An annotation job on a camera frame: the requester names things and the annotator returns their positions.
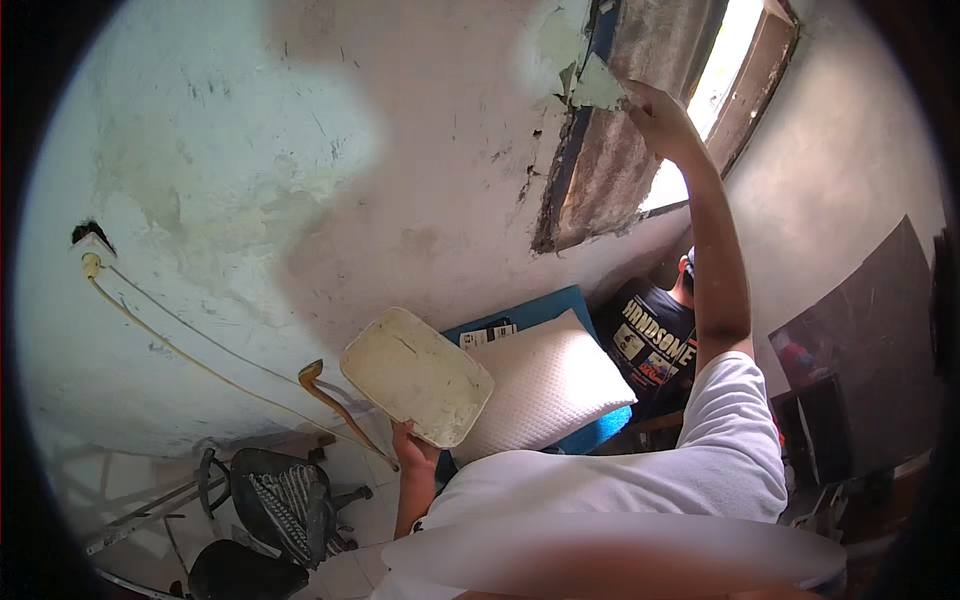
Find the white pillow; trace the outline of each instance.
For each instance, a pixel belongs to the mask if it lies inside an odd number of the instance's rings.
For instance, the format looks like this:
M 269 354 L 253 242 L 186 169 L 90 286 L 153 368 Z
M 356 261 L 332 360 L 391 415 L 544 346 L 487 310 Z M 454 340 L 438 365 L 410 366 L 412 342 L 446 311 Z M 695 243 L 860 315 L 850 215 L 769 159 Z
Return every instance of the white pillow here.
M 467 438 L 450 448 L 458 467 L 505 450 L 540 450 L 636 402 L 572 309 L 468 354 L 494 385 Z

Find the window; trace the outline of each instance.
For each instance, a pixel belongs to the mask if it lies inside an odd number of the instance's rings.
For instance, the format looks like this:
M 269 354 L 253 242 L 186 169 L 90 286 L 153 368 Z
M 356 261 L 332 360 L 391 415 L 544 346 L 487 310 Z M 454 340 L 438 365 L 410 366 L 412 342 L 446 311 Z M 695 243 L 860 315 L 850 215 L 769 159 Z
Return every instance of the window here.
M 658 4 L 620 0 L 594 11 L 590 50 L 614 73 L 686 102 L 726 175 L 780 80 L 796 26 L 777 0 Z M 685 201 L 676 166 L 646 152 L 624 113 L 572 109 L 533 247 L 558 252 Z

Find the white t-shirt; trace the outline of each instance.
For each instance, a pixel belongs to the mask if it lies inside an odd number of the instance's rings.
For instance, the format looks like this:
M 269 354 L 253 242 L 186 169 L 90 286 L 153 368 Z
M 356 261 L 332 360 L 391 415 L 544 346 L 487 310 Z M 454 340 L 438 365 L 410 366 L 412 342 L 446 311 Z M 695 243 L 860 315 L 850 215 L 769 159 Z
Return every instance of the white t-shirt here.
M 725 352 L 693 384 L 677 448 L 621 456 L 494 454 L 450 480 L 422 529 L 522 513 L 681 513 L 774 522 L 786 508 L 780 438 L 763 373 Z M 371 599 L 462 593 L 388 573 Z

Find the curved wooden stick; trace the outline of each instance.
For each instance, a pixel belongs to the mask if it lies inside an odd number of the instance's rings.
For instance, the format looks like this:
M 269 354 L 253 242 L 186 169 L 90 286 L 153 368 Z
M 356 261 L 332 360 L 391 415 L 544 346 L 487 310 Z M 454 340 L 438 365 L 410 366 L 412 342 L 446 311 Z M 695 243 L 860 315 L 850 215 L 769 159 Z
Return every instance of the curved wooden stick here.
M 380 450 L 380 448 L 376 447 L 376 444 L 374 444 L 373 441 L 367 437 L 367 434 L 364 433 L 363 429 L 360 428 L 360 425 L 357 424 L 357 421 L 353 420 L 353 417 L 350 416 L 350 413 L 347 412 L 347 409 L 344 408 L 340 402 L 334 400 L 326 392 L 313 384 L 314 379 L 319 377 L 322 372 L 324 372 L 323 359 L 314 361 L 301 369 L 300 374 L 297 375 L 297 380 L 300 382 L 301 386 L 303 386 L 303 389 L 309 392 L 310 395 L 323 404 L 326 404 L 332 408 L 335 413 L 343 417 L 347 422 L 347 425 L 350 426 L 350 429 L 353 430 L 353 433 L 357 434 L 357 436 L 363 440 L 364 444 L 366 444 L 370 450 L 383 457 L 383 460 L 387 461 L 387 463 L 390 465 L 390 468 L 392 468 L 394 471 L 399 471 L 400 466 L 396 463 L 396 461 L 387 456 L 382 450 Z

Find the dark board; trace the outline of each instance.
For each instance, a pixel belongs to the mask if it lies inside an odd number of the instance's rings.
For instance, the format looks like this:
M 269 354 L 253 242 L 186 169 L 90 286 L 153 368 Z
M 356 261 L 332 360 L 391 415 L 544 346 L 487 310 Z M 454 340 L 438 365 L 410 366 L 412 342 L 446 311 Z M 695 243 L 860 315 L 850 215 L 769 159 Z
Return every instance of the dark board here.
M 835 375 L 854 474 L 933 445 L 944 391 L 933 375 L 930 270 L 910 220 L 816 304 L 770 334 L 793 390 Z

